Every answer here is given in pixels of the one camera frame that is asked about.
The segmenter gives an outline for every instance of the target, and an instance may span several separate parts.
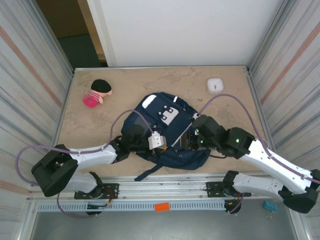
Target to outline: metal frame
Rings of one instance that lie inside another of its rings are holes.
[[[76,68],[75,72],[78,71],[90,71],[90,70],[114,70],[114,69],[151,69],[151,68],[181,68],[190,66],[159,66],[159,67],[110,67],[110,68]],[[265,133],[267,141],[270,143],[270,147],[274,148],[274,143],[265,120],[260,101],[258,99],[256,89],[253,85],[251,76],[248,74],[248,70],[243,66],[244,73],[246,74],[247,81],[252,93],[253,101],[256,106],[258,116]],[[61,126],[63,118],[66,112],[66,106],[69,99],[70,89],[72,87],[73,81],[70,83],[68,94],[66,96],[65,102],[63,104],[63,110],[61,113],[61,118],[57,127],[57,132],[54,137],[53,145],[57,144],[59,134],[61,131]],[[248,175],[256,177],[268,177],[264,172],[248,172]],[[148,176],[141,182],[135,182],[133,176],[129,177],[106,177],[102,181],[105,183],[119,183],[120,192],[118,199],[114,202],[145,202],[145,201],[205,201],[209,200],[207,193],[204,191],[204,186],[206,182],[218,182],[222,181],[225,173],[211,173],[211,174],[173,174],[173,175],[151,175]],[[261,195],[254,195],[250,197],[252,199],[262,199],[266,198]],[[228,197],[220,198],[210,198],[211,200],[226,200],[230,199]],[[21,230],[20,240],[27,240],[31,236],[33,225],[36,220],[36,215],[38,211],[39,204],[43,203],[55,203],[56,197],[45,197],[38,186],[31,186],[29,195],[26,200],[26,205],[28,206],[25,221],[23,221],[23,228]],[[62,192],[60,194],[59,201],[61,203],[74,203],[74,202],[86,202],[85,200],[74,200],[74,192]],[[91,200],[90,202],[101,202],[101,200]],[[297,231],[299,228],[300,235],[302,236],[302,230],[304,229],[299,214],[291,214],[294,227]]]
[[[306,219],[298,212],[289,209],[293,228],[299,240],[312,240],[313,237]]]
[[[89,202],[64,202],[60,206],[65,212],[137,212],[137,211],[155,211],[157,204],[164,203],[163,201],[112,201],[107,207],[101,209],[88,209]],[[225,211],[224,200],[169,200],[170,211],[183,210],[214,210]],[[104,206],[106,202],[97,202],[93,205]],[[39,213],[60,212],[55,202],[43,202],[38,206]]]

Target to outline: cable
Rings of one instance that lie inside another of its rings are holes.
[[[215,155],[209,155],[209,157],[215,158],[215,159],[226,159],[227,156],[215,156]]]
[[[110,189],[105,189],[104,194],[108,196],[108,193],[106,191],[110,192],[110,197],[109,197],[109,203],[111,203],[111,200],[114,199],[114,193]]]
[[[139,115],[140,118],[142,118],[142,120],[144,121],[144,123],[146,124],[146,126],[149,128],[149,130],[151,131],[151,133],[154,133],[154,131],[151,129],[149,123],[147,122],[147,120],[141,115],[140,112],[136,111],[136,110],[132,110],[132,109],[129,109],[129,110],[126,110],[124,111],[123,113],[121,113],[115,120],[114,122],[112,123],[111,125],[111,129],[110,129],[110,137],[109,137],[109,140],[108,142],[103,146],[102,149],[105,149],[111,142],[112,140],[112,134],[113,134],[113,129],[114,129],[114,126],[116,124],[116,122],[126,113],[128,112],[133,112],[133,113],[136,113]],[[18,176],[23,180],[25,181],[26,183],[28,184],[32,184],[32,185],[35,185],[35,186],[38,186],[38,183],[35,182],[35,181],[31,181],[31,180],[28,180],[26,179],[20,172],[20,169],[19,169],[19,159],[20,159],[20,156],[21,154],[28,150],[28,149],[48,149],[48,150],[52,150],[52,151],[56,151],[56,152],[60,152],[60,153],[64,153],[64,154],[79,154],[79,152],[77,151],[69,151],[69,150],[63,150],[63,149],[60,149],[60,148],[56,148],[56,147],[51,147],[51,146],[44,146],[44,145],[30,145],[30,146],[25,146],[24,148],[22,148],[18,154],[16,155],[15,157],[15,161],[14,161],[14,167],[15,167],[15,171],[16,173],[18,174]],[[101,148],[97,148],[96,150],[90,150],[90,151],[82,151],[80,152],[80,154],[93,154],[93,153],[97,153],[97,152],[100,152],[102,150]]]
[[[239,193],[235,195],[235,197],[229,202],[229,204],[232,204],[232,202],[238,197],[239,200]]]
[[[239,201],[239,203],[234,207],[234,209],[232,209],[231,211],[228,211],[228,214],[232,214],[235,210],[237,210],[237,208],[240,206],[240,204],[242,203],[242,200],[244,199],[245,194],[242,194],[242,197]]]
[[[282,163],[281,161],[279,161],[278,159],[276,159],[274,156],[272,156],[272,154],[269,152],[268,148],[266,147],[266,144],[265,144],[263,138],[261,137],[261,135],[260,135],[260,133],[259,133],[259,131],[258,131],[258,129],[257,129],[255,123],[254,123],[254,120],[252,119],[252,117],[251,117],[248,109],[246,108],[246,106],[245,106],[236,96],[233,96],[233,95],[227,94],[227,93],[222,93],[222,94],[216,95],[216,96],[212,97],[212,98],[203,106],[203,108],[199,111],[199,114],[201,114],[201,113],[205,110],[205,108],[206,108],[213,100],[215,100],[216,98],[219,98],[219,97],[230,97],[230,98],[233,98],[234,100],[236,100],[236,101],[242,106],[242,108],[243,108],[244,111],[246,112],[247,116],[249,117],[249,120],[250,120],[250,122],[251,122],[251,124],[252,124],[252,126],[253,126],[253,129],[254,129],[254,131],[255,131],[255,133],[256,133],[259,141],[260,141],[261,144],[262,144],[262,147],[263,147],[264,151],[265,151],[266,154],[269,156],[269,158],[271,158],[271,159],[272,159],[273,161],[275,161],[277,164],[279,164],[280,166],[282,166],[282,167],[284,167],[285,169],[289,170],[290,172],[298,175],[299,177],[301,177],[301,178],[303,178],[303,179],[307,179],[307,180],[309,180],[309,181],[311,181],[311,182],[314,182],[314,183],[320,185],[320,181],[319,181],[319,180],[316,180],[316,179],[313,179],[313,178],[311,178],[311,177],[305,176],[304,174],[302,174],[302,173],[300,173],[300,172],[298,172],[298,171],[290,168],[289,166],[285,165],[284,163]]]
[[[58,209],[64,215],[67,215],[68,217],[75,218],[75,219],[90,219],[90,218],[93,218],[96,216],[96,215],[78,215],[78,214],[73,214],[73,213],[70,213],[70,212],[63,210],[62,207],[60,206],[60,203],[59,203],[59,197],[60,197],[60,192],[56,196],[56,204],[58,205]]]

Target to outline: pink stuffed toy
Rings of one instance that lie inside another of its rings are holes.
[[[93,108],[97,106],[98,103],[103,104],[103,98],[111,94],[110,84],[104,79],[97,79],[93,81],[91,91],[87,92],[82,100],[86,106]]]

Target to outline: white wall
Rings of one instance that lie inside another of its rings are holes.
[[[115,66],[247,65],[283,0],[88,0]]]

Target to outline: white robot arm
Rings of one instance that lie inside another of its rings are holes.
[[[316,182],[320,180],[318,169],[303,169],[266,149],[271,154],[269,156],[262,143],[253,135],[238,127],[225,130],[210,116],[197,117],[192,126],[196,135],[193,149],[215,149],[227,157],[251,163],[274,178],[228,171],[222,181],[227,195],[255,193],[268,196],[282,200],[287,207],[300,213],[308,213],[316,204],[319,186]]]
[[[166,139],[158,132],[146,137],[140,125],[133,125],[123,136],[118,136],[105,145],[67,149],[63,144],[56,148],[70,152],[49,151],[36,165],[31,173],[46,197],[61,191],[80,191],[91,198],[101,195],[103,183],[94,172],[79,172],[85,168],[102,164],[113,164],[126,159],[130,152],[152,152],[155,148],[166,146]]]

